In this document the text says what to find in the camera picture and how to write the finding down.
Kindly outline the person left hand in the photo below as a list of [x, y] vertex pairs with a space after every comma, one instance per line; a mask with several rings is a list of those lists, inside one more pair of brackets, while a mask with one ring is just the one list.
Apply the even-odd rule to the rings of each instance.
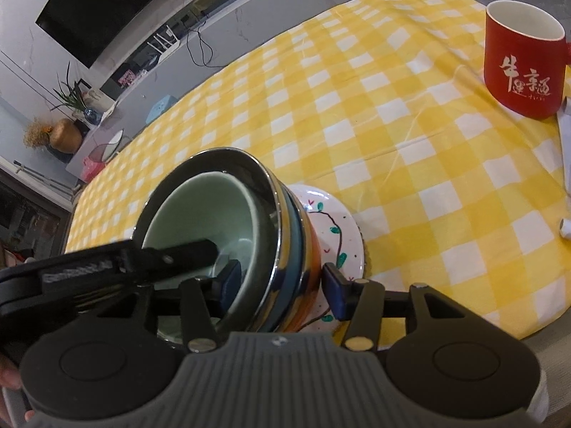
[[[21, 389], [19, 370], [4, 356], [0, 357], [0, 383], [1, 389]], [[12, 427], [12, 422], [3, 394], [0, 394], [0, 408], [2, 423], [7, 427]]]

